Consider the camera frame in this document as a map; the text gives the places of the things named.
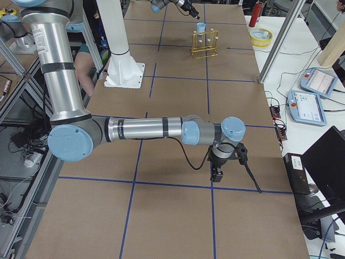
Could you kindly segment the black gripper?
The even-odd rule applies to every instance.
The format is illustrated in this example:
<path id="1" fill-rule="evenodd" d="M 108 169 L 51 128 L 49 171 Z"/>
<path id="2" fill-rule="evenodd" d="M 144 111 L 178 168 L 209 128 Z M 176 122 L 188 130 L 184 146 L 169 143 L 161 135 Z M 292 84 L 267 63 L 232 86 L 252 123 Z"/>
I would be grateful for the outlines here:
<path id="1" fill-rule="evenodd" d="M 238 160 L 236 156 L 237 152 L 235 150 L 231 152 L 219 151 L 219 154 L 216 153 L 217 148 L 211 148 L 211 151 L 208 155 L 208 161 L 211 165 L 211 178 L 210 181 L 221 181 L 223 177 L 223 171 L 221 167 L 226 164 L 228 160 Z"/>
<path id="2" fill-rule="evenodd" d="M 181 5 L 181 9 L 183 11 L 188 12 L 189 15 L 193 16 L 195 19 L 200 19 L 200 16 L 198 13 L 196 13 L 195 8 L 192 6 L 191 1 L 184 1 L 184 3 Z"/>

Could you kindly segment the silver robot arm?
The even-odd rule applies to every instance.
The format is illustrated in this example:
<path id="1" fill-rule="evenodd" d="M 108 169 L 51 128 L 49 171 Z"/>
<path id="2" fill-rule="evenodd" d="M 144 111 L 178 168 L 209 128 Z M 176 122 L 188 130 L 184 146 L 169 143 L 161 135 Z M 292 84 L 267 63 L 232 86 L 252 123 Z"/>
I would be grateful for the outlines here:
<path id="1" fill-rule="evenodd" d="M 219 182 L 228 160 L 247 165 L 242 143 L 245 124 L 236 117 L 220 123 L 196 115 L 142 119 L 95 118 L 82 102 L 67 36 L 71 18 L 82 17 L 75 1 L 18 1 L 22 19 L 32 30 L 40 67 L 50 95 L 53 115 L 48 145 L 63 161 L 80 161 L 96 146 L 117 140 L 174 139 L 183 145 L 206 145 L 204 160 L 211 163 L 211 181 Z"/>
<path id="2" fill-rule="evenodd" d="M 195 19 L 200 19 L 199 12 L 192 5 L 192 1 L 188 0 L 152 0 L 150 1 L 150 7 L 155 12 L 160 12 L 163 8 L 168 6 L 169 3 L 173 3 L 176 7 L 180 8 L 187 14 L 185 16 L 191 16 Z"/>

